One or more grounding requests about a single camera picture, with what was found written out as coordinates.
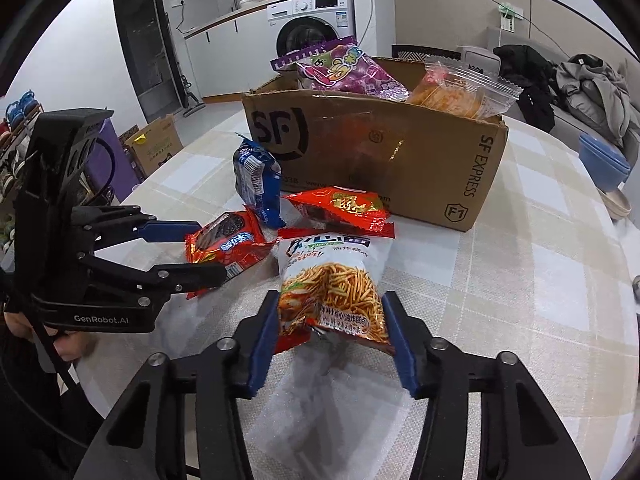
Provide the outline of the person's left hand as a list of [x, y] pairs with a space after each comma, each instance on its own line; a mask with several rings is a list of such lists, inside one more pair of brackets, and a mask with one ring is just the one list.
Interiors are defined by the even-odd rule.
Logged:
[[[5, 313], [3, 316], [6, 326], [14, 336], [34, 341], [34, 330], [24, 314]], [[63, 332], [58, 335], [58, 332], [50, 327], [47, 327], [46, 331], [50, 337], [55, 336], [54, 348], [65, 362], [75, 362], [83, 356], [88, 356], [96, 345], [93, 334]]]

